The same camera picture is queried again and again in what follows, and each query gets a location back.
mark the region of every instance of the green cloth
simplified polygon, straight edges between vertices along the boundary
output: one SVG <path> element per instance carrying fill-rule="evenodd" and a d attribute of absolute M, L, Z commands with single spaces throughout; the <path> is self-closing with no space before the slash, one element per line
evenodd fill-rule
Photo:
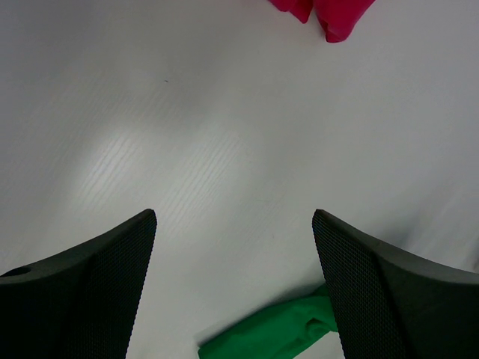
<path fill-rule="evenodd" d="M 291 359 L 338 331 L 326 285 L 313 294 L 267 307 L 205 343 L 200 359 Z"/>

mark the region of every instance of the white surface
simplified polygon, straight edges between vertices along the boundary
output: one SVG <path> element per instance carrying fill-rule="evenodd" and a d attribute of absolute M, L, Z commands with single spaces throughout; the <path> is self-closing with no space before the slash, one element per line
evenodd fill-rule
<path fill-rule="evenodd" d="M 378 0 L 333 45 L 266 0 L 0 8 L 0 271 L 155 209 L 128 358 L 195 358 L 198 341 L 317 285 L 316 208 L 471 267 L 475 0 Z M 455 225 L 469 211 L 465 253 L 422 234 L 444 203 Z M 300 356 L 340 357 L 337 334 Z"/>

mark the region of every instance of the table surface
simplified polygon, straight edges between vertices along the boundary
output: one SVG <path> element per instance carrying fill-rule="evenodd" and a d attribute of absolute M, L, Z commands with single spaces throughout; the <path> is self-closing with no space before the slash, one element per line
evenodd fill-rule
<path fill-rule="evenodd" d="M 128 358 L 316 287 L 316 208 L 474 268 L 477 1 L 378 0 L 339 44 L 267 0 L 0 7 L 0 271 L 155 209 Z"/>

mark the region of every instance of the fabric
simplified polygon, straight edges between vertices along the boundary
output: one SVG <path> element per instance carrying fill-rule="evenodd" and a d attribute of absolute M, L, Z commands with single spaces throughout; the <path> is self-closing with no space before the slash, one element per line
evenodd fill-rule
<path fill-rule="evenodd" d="M 267 307 L 204 344 L 200 359 L 291 359 L 338 331 L 326 285 L 313 294 Z"/>
<path fill-rule="evenodd" d="M 299 21 L 306 23 L 309 14 L 316 11 L 318 21 L 325 31 L 326 41 L 339 43 L 346 40 L 354 25 L 374 0 L 270 0 L 279 10 L 289 11 Z"/>

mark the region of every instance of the red fabric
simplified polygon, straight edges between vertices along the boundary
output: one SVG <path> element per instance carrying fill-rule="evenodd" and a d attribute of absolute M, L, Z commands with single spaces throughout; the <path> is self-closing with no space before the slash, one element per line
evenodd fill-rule
<path fill-rule="evenodd" d="M 326 41 L 339 43 L 346 40 L 364 12 L 374 0 L 270 0 L 279 10 L 289 11 L 299 21 L 308 21 L 316 11 L 317 18 L 326 33 Z"/>

